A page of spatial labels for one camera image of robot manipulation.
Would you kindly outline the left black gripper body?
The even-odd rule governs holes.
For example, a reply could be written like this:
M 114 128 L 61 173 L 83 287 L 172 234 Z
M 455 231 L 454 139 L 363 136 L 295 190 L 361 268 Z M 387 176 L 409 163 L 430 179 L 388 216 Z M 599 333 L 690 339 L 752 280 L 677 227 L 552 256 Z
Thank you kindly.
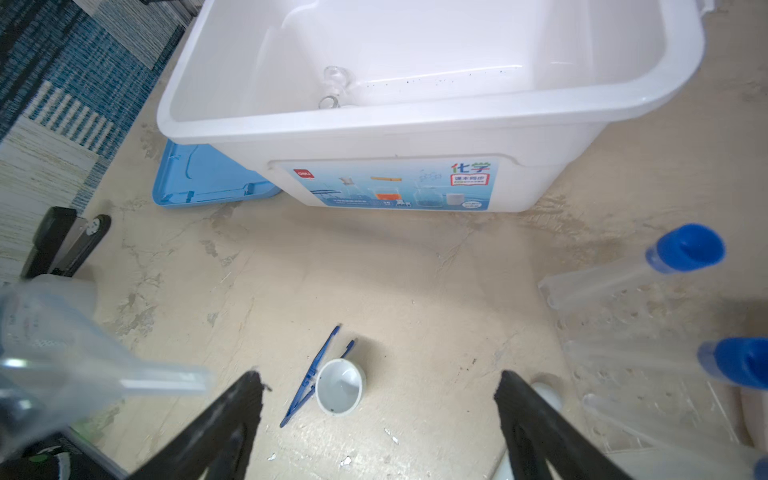
M 3 479 L 124 479 L 126 471 L 67 427 L 22 444 L 18 434 L 37 404 L 15 385 L 1 385 Z

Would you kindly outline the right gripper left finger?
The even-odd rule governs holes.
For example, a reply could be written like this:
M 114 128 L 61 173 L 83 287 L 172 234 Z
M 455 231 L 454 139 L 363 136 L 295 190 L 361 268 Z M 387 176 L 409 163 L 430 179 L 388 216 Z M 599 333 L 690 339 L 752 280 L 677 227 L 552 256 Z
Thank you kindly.
M 131 479 L 243 479 L 263 408 L 265 387 L 248 370 Z

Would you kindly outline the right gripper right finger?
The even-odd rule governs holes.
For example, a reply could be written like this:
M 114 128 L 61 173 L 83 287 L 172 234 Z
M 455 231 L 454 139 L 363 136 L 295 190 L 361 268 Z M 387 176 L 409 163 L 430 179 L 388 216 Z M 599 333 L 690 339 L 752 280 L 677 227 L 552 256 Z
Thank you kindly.
M 494 400 L 516 479 L 629 477 L 516 372 L 501 373 Z

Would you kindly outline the blue-capped test tube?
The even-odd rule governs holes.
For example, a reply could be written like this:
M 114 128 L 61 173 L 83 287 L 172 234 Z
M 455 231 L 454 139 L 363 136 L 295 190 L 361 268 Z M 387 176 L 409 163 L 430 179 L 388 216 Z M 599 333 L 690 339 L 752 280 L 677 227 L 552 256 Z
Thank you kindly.
M 712 267 L 725 256 L 725 242 L 716 231 L 690 223 L 664 234 L 640 254 L 547 276 L 538 288 L 551 309 L 568 310 L 666 277 Z
M 595 394 L 585 395 L 582 404 L 601 420 L 656 447 L 670 450 L 694 465 L 713 469 L 722 474 L 722 479 L 767 478 L 765 452 L 665 423 Z
M 701 376 L 755 390 L 767 389 L 767 339 L 731 337 L 680 339 L 571 340 L 564 352 L 573 359 L 606 361 L 621 368 Z

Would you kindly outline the white plastic storage bin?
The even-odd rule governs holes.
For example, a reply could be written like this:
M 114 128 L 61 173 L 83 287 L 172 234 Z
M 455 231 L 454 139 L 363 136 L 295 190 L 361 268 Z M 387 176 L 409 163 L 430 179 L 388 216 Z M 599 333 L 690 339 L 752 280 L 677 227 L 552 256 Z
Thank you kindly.
M 308 206 L 521 212 L 698 69 L 711 1 L 208 1 L 157 111 Z M 327 66 L 356 108 L 319 110 Z

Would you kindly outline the white ceramic pestle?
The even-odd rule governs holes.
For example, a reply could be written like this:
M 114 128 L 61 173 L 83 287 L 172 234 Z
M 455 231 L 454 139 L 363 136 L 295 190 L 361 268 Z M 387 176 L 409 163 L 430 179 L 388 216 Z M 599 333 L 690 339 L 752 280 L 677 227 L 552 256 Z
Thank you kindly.
M 561 394 L 551 385 L 544 382 L 534 382 L 531 387 L 538 393 L 538 395 L 557 412 L 561 412 L 563 409 L 563 398 Z M 509 459 L 509 451 L 505 450 L 502 454 L 497 467 L 491 476 L 492 480 L 514 480 L 514 474 L 512 472 L 511 463 Z

